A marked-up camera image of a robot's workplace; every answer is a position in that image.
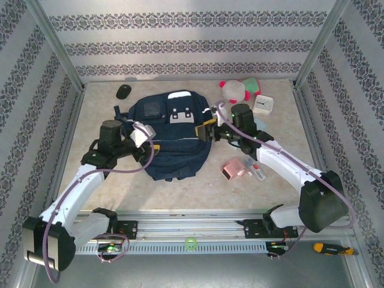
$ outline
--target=white alarm clock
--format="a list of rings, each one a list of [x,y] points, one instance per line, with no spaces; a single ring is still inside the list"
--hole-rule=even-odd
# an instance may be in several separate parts
[[[258,95],[253,106],[253,112],[269,115],[274,106],[274,99],[268,96]]]

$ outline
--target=computer mouse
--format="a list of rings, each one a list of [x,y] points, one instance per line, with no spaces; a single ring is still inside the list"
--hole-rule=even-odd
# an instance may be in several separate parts
[[[123,84],[120,86],[116,93],[117,99],[124,100],[128,97],[128,95],[131,93],[132,88],[130,85]]]

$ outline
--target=stuffed toy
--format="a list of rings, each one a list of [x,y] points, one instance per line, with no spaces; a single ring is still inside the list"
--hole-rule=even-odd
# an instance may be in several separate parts
[[[224,99],[226,99],[231,104],[236,104],[242,100],[248,101],[251,98],[251,94],[257,96],[262,93],[259,81],[253,77],[243,81],[221,81],[219,86],[223,89]]]

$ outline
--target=yellow screwdriver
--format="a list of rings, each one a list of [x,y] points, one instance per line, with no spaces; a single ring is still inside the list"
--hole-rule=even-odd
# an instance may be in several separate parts
[[[316,252],[325,254],[325,255],[358,255],[359,252],[350,247],[326,244],[326,243],[315,243],[313,249]]]

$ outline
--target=striped wall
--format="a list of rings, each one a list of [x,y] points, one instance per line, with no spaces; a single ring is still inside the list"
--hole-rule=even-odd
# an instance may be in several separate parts
[[[335,0],[42,0],[83,82],[294,79]]]
[[[302,87],[322,154],[357,213],[373,287],[384,287],[384,1],[350,1]]]
[[[38,216],[78,91],[20,0],[0,0],[0,287],[22,261],[21,226]]]

